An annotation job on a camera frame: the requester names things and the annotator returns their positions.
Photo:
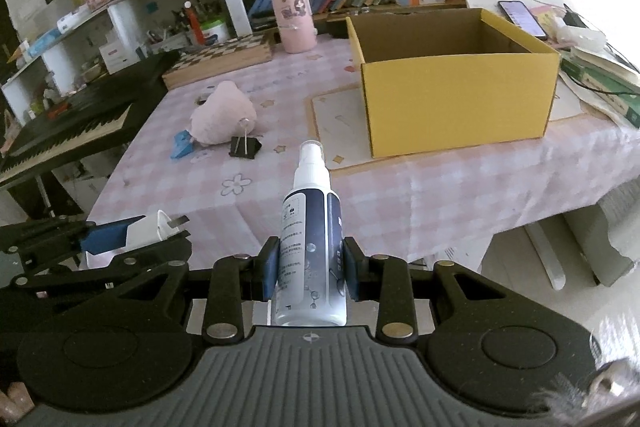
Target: pink checkered tablecloth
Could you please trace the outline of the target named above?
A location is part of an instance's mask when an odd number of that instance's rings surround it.
[[[353,84],[345,40],[322,37],[311,52],[172,90],[131,143],[89,219],[106,223],[159,208],[190,218],[193,269],[233,253],[256,255],[280,233],[299,145],[310,136],[307,97]],[[255,160],[231,158],[228,144],[171,160],[174,135],[195,99],[233,80],[257,109]],[[336,171],[345,235],[367,253],[413,261],[462,241],[513,229],[595,203],[640,175],[640,133],[581,115],[549,124],[545,137],[412,155]]]

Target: white spray nozzle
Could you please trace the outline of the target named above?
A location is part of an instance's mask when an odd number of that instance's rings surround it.
[[[322,144],[316,140],[307,140],[300,146],[300,164],[319,162],[324,165]]]
[[[293,177],[293,188],[322,187],[331,190],[329,171],[324,166],[322,144],[307,140],[300,146],[300,161]]]

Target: black cable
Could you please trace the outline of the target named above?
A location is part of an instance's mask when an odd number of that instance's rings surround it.
[[[638,96],[638,94],[639,94],[639,93],[636,93],[636,92],[633,92],[633,91],[604,91],[602,89],[596,89],[595,87],[585,86],[583,83],[581,83],[579,80],[576,80],[574,77],[572,77],[568,73],[566,73],[566,76],[568,76],[572,81],[574,81],[575,84],[578,84],[578,86],[583,87],[584,89],[588,89],[588,90],[593,91],[593,92],[600,92],[602,94],[630,94],[630,95],[633,95],[633,96]]]

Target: metal screw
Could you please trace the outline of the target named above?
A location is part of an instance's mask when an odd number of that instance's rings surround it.
[[[414,334],[414,328],[404,322],[389,322],[382,326],[382,332],[390,339],[406,339]]]
[[[207,335],[212,339],[232,339],[237,334],[238,328],[226,322],[218,322],[207,328]]]

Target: chessboard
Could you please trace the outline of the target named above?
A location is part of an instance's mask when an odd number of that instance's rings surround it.
[[[162,79],[166,88],[172,90],[204,78],[269,62],[271,58],[271,33],[253,34],[186,54]]]

